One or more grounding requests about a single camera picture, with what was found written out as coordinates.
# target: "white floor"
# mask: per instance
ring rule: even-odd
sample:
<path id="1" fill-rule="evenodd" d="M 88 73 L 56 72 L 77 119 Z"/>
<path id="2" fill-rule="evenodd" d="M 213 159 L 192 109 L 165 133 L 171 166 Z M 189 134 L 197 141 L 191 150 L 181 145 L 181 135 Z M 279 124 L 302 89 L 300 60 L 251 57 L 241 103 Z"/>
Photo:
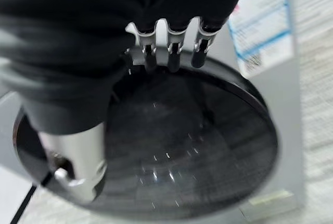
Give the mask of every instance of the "white floor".
<path id="1" fill-rule="evenodd" d="M 11 222 L 31 186 L 30 181 L 0 166 L 0 223 Z"/>

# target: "barcode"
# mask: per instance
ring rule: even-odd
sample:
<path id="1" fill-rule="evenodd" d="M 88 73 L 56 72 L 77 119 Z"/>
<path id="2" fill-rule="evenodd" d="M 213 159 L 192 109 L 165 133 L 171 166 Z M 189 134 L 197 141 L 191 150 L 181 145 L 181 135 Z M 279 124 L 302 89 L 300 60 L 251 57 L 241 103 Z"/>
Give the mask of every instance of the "barcode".
<path id="1" fill-rule="evenodd" d="M 246 70 L 251 72 L 262 65 L 260 53 L 256 53 L 246 59 Z"/>

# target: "washing machine door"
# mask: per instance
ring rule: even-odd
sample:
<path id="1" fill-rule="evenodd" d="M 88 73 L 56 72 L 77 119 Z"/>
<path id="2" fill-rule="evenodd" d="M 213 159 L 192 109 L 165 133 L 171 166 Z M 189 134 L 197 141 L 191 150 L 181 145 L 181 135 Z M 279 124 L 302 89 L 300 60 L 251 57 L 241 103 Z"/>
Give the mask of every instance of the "washing machine door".
<path id="1" fill-rule="evenodd" d="M 135 220 L 184 219 L 223 211 L 258 190 L 274 168 L 278 142 L 255 87 L 213 59 L 193 69 L 188 52 L 176 73 L 166 67 L 166 49 L 158 50 L 151 73 L 139 49 L 132 56 L 128 74 L 110 87 L 104 190 L 81 206 Z M 75 202 L 41 173 L 48 170 L 46 157 L 24 115 L 15 140 L 27 171 Z"/>

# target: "robotic hand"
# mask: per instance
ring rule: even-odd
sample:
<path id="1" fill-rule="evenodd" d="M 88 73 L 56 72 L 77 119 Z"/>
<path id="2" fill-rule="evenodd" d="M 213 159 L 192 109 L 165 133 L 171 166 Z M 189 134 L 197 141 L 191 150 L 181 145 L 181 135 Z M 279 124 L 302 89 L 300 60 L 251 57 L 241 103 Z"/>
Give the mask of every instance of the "robotic hand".
<path id="1" fill-rule="evenodd" d="M 192 65 L 200 68 L 238 0 L 0 0 L 2 81 L 22 100 L 50 170 L 83 203 L 103 188 L 104 121 L 126 71 L 134 22 L 146 70 L 156 62 L 156 21 L 168 21 L 168 67 L 177 72 L 186 28 L 200 17 Z"/>

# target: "sticker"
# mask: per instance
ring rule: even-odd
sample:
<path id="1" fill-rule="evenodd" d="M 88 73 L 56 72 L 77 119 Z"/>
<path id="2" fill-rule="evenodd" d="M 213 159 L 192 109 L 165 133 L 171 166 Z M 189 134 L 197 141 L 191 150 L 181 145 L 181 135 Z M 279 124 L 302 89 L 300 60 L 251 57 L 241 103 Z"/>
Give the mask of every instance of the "sticker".
<path id="1" fill-rule="evenodd" d="M 244 77 L 293 57 L 288 0 L 239 0 L 228 25 Z"/>

